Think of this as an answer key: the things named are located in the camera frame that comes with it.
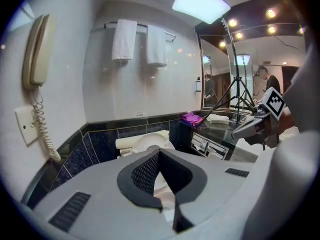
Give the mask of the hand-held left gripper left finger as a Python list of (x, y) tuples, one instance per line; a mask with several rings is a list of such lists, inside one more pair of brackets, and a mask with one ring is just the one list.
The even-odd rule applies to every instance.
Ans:
[(165, 240), (176, 235), (165, 216), (140, 207), (119, 190), (117, 176), (127, 165), (148, 155), (144, 151), (92, 165), (47, 194), (33, 209), (49, 221), (77, 192), (90, 197), (68, 235), (81, 240)]

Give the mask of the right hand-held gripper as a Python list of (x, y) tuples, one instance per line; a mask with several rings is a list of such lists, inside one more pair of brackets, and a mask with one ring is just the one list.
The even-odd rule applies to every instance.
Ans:
[(278, 128), (285, 107), (282, 95), (275, 88), (268, 88), (261, 101), (256, 104), (255, 116), (237, 127), (231, 137), (245, 139), (259, 136), (266, 146), (275, 148), (279, 143)]

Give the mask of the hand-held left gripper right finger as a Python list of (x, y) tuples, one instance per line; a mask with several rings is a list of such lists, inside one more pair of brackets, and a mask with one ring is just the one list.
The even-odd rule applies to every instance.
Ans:
[(193, 228), (218, 211), (242, 186), (253, 163), (205, 158), (168, 149), (159, 158), (159, 198), (176, 233)]

